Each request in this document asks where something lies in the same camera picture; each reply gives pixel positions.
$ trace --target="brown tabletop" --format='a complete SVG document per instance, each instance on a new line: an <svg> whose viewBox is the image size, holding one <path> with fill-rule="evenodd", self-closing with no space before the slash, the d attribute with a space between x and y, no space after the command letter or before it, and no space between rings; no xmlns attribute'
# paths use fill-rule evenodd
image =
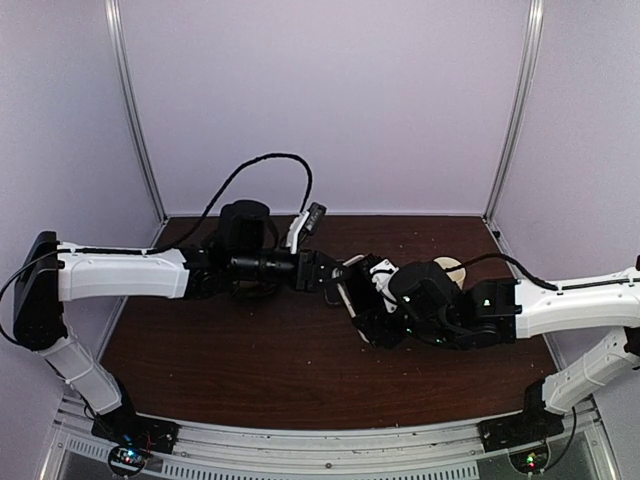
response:
<svg viewBox="0 0 640 480"><path fill-rule="evenodd" d="M169 222L160 244L191 218ZM288 219L278 219L281 231ZM209 233L208 220L194 241ZM327 217L305 246L334 258L388 256L396 265L497 251L468 217ZM471 267L466 286L510 276L502 261ZM522 408L524 389L555 371L542 338L453 352L407 340L394 350L360 340L344 309L284 290L251 301L131 298L103 364L138 411L214 424L287 429L408 426Z"/></svg>

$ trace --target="metal frame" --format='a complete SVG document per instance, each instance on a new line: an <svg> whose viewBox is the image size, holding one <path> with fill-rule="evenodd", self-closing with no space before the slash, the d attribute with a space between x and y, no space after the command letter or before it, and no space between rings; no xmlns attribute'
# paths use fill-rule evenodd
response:
<svg viewBox="0 0 640 480"><path fill-rule="evenodd" d="M151 162L149 160L149 152L147 151L147 145L142 133L138 107L136 106L136 100L133 94L133 83L131 81L131 72L129 70L127 51L124 43L124 33L122 31L122 21L120 19L120 2L119 0L105 0L105 7L111 43L113 44L113 50L118 64L122 94L127 108L129 129L131 130L131 136L138 156L138 162L140 163L147 191L151 197L151 201L153 202L156 217L159 222L164 222L168 217L164 209L158 183L153 174L153 168L151 167Z"/></svg>
<svg viewBox="0 0 640 480"><path fill-rule="evenodd" d="M584 432L590 444L599 447L589 452L598 478L617 479L615 462L594 403L581 402L577 411L577 432ZM449 478L473 480L478 478L478 461L506 454L505 450L483 452L477 421L343 431L260 430L178 421L182 428L174 453L156 454L146 472L175 480L243 477L411 480L446 478L447 471L464 471L466 475ZM565 433L557 440L563 442L568 437L572 422L570 416L565 419ZM59 478L67 452L104 461L112 444L91 436L91 423L84 416L79 399L64 398L53 432L47 438L48 451L40 479Z"/></svg>
<svg viewBox="0 0 640 480"><path fill-rule="evenodd" d="M538 50L540 38L542 37L542 20L544 14L544 0L531 0L529 8L529 22L524 39L522 50L522 61L520 63L520 76L516 87L516 96L513 102L509 128L502 147L500 163L493 182L489 202L484 212L484 218L488 223L492 223L498 208L498 202L502 194L504 183L511 166L511 161L515 153L518 135L524 118L524 110L531 89L533 73L538 60Z"/></svg>

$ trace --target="small white object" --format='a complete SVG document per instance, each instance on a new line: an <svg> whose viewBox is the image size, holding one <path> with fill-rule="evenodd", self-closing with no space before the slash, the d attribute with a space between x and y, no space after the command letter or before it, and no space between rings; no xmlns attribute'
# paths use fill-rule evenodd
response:
<svg viewBox="0 0 640 480"><path fill-rule="evenodd" d="M293 219L291 225L289 225L289 231L287 232L287 241L285 245L289 248L289 251L292 254L298 253L298 249L300 248L300 233L302 232L302 228L309 218L309 211L307 210L304 213L299 214L296 218Z"/></svg>
<svg viewBox="0 0 640 480"><path fill-rule="evenodd" d="M440 265L443 270L446 270L447 268L457 267L458 265L460 265L460 262L458 260L451 257L438 257L434 260L434 262ZM458 287L460 287L460 290L464 288L464 280L465 278L467 278L467 271L464 268L455 270L453 272L448 272L447 275L451 280L453 280L458 284Z"/></svg>
<svg viewBox="0 0 640 480"><path fill-rule="evenodd" d="M397 271L398 267L391 263L389 259L384 259L382 262L369 269L369 273L372 275L371 280L373 281L376 290L386 297L384 298L384 305L389 313L395 312L396 308L398 308L397 305L387 300L387 298L395 300L395 297L389 291L389 282L391 281L391 277L393 277Z"/></svg>
<svg viewBox="0 0 640 480"><path fill-rule="evenodd" d="M59 339L52 347L39 351L73 390L80 393L99 415L122 405L122 395L115 379L96 362L89 351L78 343L71 327L67 338Z"/></svg>

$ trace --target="white backdrop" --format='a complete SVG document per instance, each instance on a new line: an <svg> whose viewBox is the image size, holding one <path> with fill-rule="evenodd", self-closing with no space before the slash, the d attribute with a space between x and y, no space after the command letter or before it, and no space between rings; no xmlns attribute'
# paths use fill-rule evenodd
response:
<svg viewBox="0 0 640 480"><path fill-rule="evenodd" d="M595 276L640 254L640 3L547 2L531 97L497 223L549 279ZM554 335L572 362L603 332ZM638 478L640 376L596 394L623 478Z"/></svg>
<svg viewBox="0 0 640 480"><path fill-rule="evenodd" d="M151 162L170 214L240 162L291 151L330 211L479 214L511 111L526 0L125 0ZM223 199L297 210L304 173L254 167Z"/></svg>

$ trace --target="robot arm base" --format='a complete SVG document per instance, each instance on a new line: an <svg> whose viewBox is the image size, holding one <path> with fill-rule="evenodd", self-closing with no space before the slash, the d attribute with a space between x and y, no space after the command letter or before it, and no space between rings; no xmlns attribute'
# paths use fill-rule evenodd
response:
<svg viewBox="0 0 640 480"><path fill-rule="evenodd" d="M485 452L519 447L564 432L562 415L545 410L543 384L540 380L527 388L522 412L478 424Z"/></svg>

